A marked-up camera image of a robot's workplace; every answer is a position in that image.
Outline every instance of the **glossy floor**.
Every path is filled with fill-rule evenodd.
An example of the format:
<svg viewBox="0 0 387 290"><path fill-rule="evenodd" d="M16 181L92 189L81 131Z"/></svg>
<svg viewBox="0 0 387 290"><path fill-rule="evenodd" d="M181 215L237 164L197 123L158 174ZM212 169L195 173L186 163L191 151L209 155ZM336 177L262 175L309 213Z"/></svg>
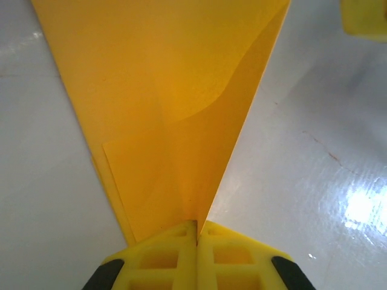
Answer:
<svg viewBox="0 0 387 290"><path fill-rule="evenodd" d="M28 0L0 0L0 288L79 289L125 247ZM387 46L293 0L210 212L317 289L386 289Z"/></svg>

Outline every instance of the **yellow object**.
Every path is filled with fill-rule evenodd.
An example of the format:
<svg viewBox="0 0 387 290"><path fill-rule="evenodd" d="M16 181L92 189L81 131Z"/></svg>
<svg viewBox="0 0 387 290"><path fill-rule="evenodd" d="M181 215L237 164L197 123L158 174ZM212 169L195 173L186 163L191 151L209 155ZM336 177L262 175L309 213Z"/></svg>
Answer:
<svg viewBox="0 0 387 290"><path fill-rule="evenodd" d="M347 33L387 42L387 0L341 0L341 9Z"/></svg>
<svg viewBox="0 0 387 290"><path fill-rule="evenodd" d="M129 244L203 227L289 0L32 0Z"/></svg>
<svg viewBox="0 0 387 290"><path fill-rule="evenodd" d="M209 221L198 245L196 235L196 222L188 221L108 257L102 268L122 264L113 271L100 267L83 289L314 289L283 252ZM274 257L286 262L284 272Z"/></svg>

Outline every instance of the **yellow plastic sheet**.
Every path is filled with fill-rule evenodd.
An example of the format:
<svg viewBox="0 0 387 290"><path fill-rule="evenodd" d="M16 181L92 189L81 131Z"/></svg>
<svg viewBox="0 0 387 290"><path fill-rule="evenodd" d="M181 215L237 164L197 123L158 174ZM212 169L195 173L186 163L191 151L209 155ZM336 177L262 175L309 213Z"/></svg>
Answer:
<svg viewBox="0 0 387 290"><path fill-rule="evenodd" d="M347 33L387 42L387 0L341 0L341 9Z"/></svg>
<svg viewBox="0 0 387 290"><path fill-rule="evenodd" d="M289 1L32 3L127 241L200 231Z"/></svg>

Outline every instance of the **yellow plastic part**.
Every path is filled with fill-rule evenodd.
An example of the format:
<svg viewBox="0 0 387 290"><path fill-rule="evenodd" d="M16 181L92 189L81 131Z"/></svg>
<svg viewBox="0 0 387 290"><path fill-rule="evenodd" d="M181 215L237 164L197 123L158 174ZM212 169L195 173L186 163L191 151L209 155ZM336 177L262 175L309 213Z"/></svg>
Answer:
<svg viewBox="0 0 387 290"><path fill-rule="evenodd" d="M387 42L387 0L341 0L341 9L347 33Z"/></svg>
<svg viewBox="0 0 387 290"><path fill-rule="evenodd" d="M209 221L196 234L185 222L108 257L125 262L112 290L287 290L271 261L287 254Z"/></svg>
<svg viewBox="0 0 387 290"><path fill-rule="evenodd" d="M289 0L32 0L129 244L203 227Z"/></svg>
<svg viewBox="0 0 387 290"><path fill-rule="evenodd" d="M287 290L272 257L287 254L206 221L198 244L198 289Z"/></svg>
<svg viewBox="0 0 387 290"><path fill-rule="evenodd" d="M125 264L112 290L195 290L197 226L188 221L106 258Z"/></svg>

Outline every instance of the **black rubber pad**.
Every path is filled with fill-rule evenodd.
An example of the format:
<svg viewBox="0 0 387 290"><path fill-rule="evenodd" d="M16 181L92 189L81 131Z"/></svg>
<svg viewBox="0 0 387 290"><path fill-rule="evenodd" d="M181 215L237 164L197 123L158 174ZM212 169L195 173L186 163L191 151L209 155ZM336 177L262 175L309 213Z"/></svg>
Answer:
<svg viewBox="0 0 387 290"><path fill-rule="evenodd" d="M272 263L289 290L316 290L296 263L279 256Z"/></svg>
<svg viewBox="0 0 387 290"><path fill-rule="evenodd" d="M123 260L116 259L99 266L82 290L111 290L123 264Z"/></svg>

